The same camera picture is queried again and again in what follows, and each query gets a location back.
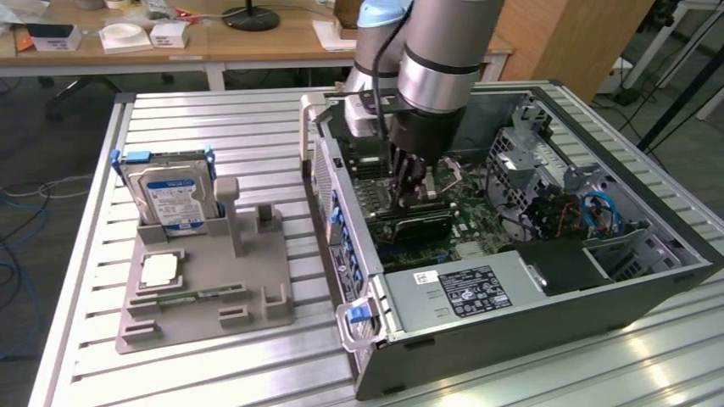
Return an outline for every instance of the metal handle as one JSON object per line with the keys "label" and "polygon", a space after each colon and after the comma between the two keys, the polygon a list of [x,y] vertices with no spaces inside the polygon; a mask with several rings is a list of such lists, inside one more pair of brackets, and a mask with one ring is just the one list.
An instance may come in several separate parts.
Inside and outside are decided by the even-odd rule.
{"label": "metal handle", "polygon": [[300,137],[298,137],[298,155],[302,161],[308,159],[308,149],[309,149],[309,120],[313,120],[317,117],[317,113],[312,110],[316,106],[325,106],[326,99],[322,93],[309,93],[302,95],[300,100],[301,107],[298,110],[298,121],[300,121]]}
{"label": "metal handle", "polygon": [[352,333],[349,332],[349,324],[346,323],[346,312],[360,305],[368,303],[368,298],[358,298],[350,303],[340,304],[337,310],[334,311],[337,319],[337,329],[340,330],[341,336],[341,346],[348,352],[356,352],[357,350],[365,349],[373,342],[378,341],[382,338],[382,335],[377,334],[372,337],[365,337],[364,339],[354,339]]}

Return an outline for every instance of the paper on desk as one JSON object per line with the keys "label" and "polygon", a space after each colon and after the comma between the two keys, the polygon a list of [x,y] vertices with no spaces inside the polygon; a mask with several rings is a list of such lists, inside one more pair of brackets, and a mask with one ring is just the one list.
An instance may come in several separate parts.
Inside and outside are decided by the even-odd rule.
{"label": "paper on desk", "polygon": [[49,2],[38,0],[0,0],[0,22],[12,24],[48,23]]}
{"label": "paper on desk", "polygon": [[312,21],[312,27],[317,33],[318,43],[326,51],[353,51],[357,47],[356,40],[342,40],[330,21]]}

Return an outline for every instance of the lamp base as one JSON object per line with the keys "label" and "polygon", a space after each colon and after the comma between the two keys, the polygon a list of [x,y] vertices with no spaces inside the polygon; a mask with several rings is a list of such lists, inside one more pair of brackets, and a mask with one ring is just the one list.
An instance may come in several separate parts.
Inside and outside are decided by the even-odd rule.
{"label": "lamp base", "polygon": [[244,31],[266,31],[280,24],[280,15],[268,8],[252,8],[252,15],[245,11],[240,11],[244,9],[245,7],[234,7],[224,12],[224,14],[236,12],[236,14],[221,19],[230,28]]}

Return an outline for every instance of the circuit board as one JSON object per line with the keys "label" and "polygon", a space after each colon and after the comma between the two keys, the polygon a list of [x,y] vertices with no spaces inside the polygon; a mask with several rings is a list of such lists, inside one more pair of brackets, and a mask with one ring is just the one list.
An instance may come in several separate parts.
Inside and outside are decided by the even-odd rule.
{"label": "circuit board", "polygon": [[[398,244],[393,240],[400,224],[405,219],[414,218],[414,215],[406,217],[381,215],[389,214],[390,211],[392,180],[353,179],[354,193],[385,272],[494,254],[510,243],[497,213],[489,207],[486,199],[477,193],[473,168],[462,170],[461,173],[461,181],[444,191],[442,197],[436,200],[437,206],[420,215],[425,219],[442,220],[440,225],[445,228],[437,231],[441,238],[422,245],[417,240],[414,244]],[[440,165],[434,173],[436,190],[442,191],[453,182],[452,170]]]}

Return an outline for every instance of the blue hard drive label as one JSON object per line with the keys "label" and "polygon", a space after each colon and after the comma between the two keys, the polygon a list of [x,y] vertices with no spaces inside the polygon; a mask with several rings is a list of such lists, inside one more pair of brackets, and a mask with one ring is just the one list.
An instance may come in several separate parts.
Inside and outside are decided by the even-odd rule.
{"label": "blue hard drive label", "polygon": [[169,236],[196,233],[204,225],[205,217],[201,203],[193,198],[193,180],[152,181],[145,184],[150,204],[160,224]]}

